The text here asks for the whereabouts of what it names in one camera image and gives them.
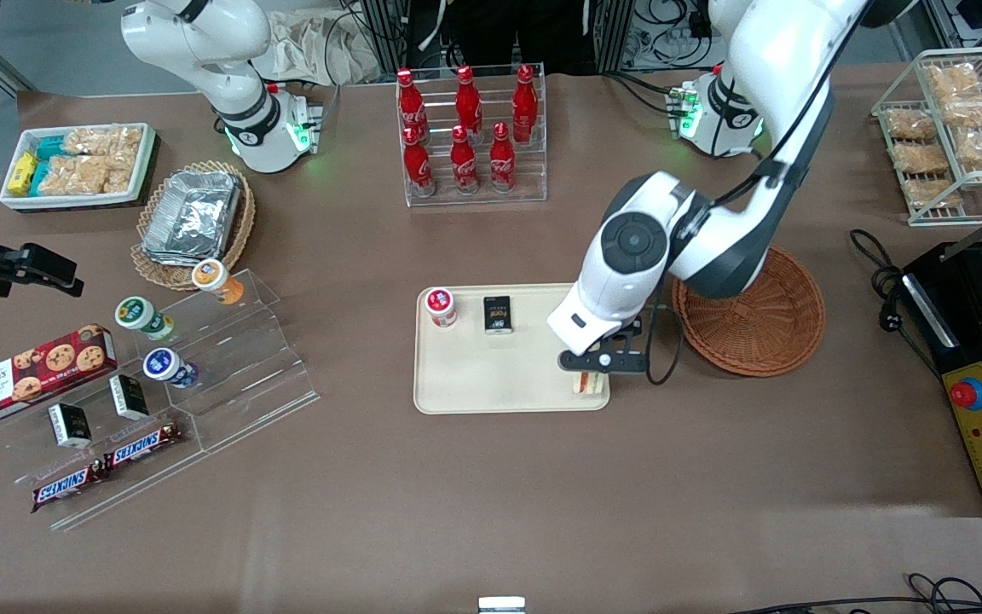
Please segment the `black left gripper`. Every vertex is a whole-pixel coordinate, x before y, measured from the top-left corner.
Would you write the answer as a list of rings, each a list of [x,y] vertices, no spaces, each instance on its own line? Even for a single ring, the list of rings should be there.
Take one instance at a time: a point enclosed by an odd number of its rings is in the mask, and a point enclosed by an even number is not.
[[[611,374],[643,374],[647,372],[647,355],[633,350],[633,342],[642,332],[642,319],[636,317],[630,325],[593,343],[580,355],[563,350],[558,354],[558,366],[565,372],[573,372],[573,385],[584,385],[583,372],[600,373],[604,385]]]

